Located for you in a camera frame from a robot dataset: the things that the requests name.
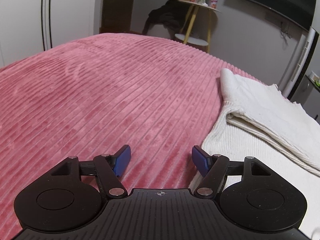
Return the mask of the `grey bedside cabinet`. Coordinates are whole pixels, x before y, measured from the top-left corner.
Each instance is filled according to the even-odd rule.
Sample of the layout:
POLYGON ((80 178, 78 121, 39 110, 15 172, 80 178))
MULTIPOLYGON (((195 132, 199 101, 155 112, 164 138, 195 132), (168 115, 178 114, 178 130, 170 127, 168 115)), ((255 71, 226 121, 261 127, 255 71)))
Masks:
POLYGON ((319 87, 308 76, 304 76, 291 102, 300 103, 306 113, 316 122, 320 121, 319 87))

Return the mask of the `yellow-legged side table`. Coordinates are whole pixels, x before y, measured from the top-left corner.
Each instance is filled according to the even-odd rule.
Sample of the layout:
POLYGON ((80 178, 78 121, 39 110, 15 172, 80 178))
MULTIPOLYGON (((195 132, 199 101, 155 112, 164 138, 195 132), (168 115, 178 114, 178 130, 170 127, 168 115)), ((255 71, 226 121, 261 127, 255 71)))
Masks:
POLYGON ((220 10, 217 10, 216 7, 212 7, 210 5, 198 3, 196 0, 177 1, 188 5, 188 10, 182 28, 177 34, 175 34, 175 39, 183 44, 200 48, 209 54, 212 34, 214 31, 214 20, 217 20, 217 13, 220 13, 220 10), (196 19, 200 11, 205 11, 207 14, 207 18, 202 20, 202 23, 206 27, 206 38, 199 38, 193 34, 196 19))

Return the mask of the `white tower fan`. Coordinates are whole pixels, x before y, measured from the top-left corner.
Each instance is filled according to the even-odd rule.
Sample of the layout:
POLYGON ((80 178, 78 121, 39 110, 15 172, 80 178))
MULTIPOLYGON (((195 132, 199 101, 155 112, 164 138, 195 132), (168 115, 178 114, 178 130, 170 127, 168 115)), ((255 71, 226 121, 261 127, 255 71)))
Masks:
POLYGON ((311 66, 312 58, 316 55, 319 47, 319 33, 310 27, 308 33, 304 33, 298 42, 297 48, 285 74, 280 80, 279 89, 283 97, 291 100, 299 93, 299 86, 305 76, 308 76, 315 69, 311 66))

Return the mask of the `black garment on floor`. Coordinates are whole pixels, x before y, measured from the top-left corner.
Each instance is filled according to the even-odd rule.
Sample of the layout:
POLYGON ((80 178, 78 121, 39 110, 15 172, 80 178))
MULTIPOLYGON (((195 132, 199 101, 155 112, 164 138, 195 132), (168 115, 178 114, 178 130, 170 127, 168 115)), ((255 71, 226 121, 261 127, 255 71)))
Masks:
POLYGON ((152 25, 162 24, 174 33, 178 33, 184 25, 189 5, 178 0, 168 0, 165 5, 152 10, 142 31, 146 35, 152 25))

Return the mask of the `white wardrobe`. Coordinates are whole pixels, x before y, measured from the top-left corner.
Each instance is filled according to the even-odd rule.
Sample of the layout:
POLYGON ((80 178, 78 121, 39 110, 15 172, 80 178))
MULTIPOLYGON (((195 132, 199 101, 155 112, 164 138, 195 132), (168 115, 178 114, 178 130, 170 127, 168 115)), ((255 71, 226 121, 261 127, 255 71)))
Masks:
POLYGON ((97 35, 103 0, 1 0, 1 67, 97 35))

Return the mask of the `pink corduroy bedspread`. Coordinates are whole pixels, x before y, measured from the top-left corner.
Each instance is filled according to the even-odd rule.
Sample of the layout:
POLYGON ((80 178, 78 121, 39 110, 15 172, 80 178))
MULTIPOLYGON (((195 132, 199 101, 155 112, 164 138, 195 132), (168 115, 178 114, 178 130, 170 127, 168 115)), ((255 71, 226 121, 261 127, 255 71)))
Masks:
POLYGON ((286 239, 241 229, 194 198, 191 149, 220 114, 223 68, 235 66, 163 38, 101 34, 1 69, 1 239, 286 239), (132 192, 89 226, 60 235, 22 229, 15 197, 63 159, 131 147, 132 192))

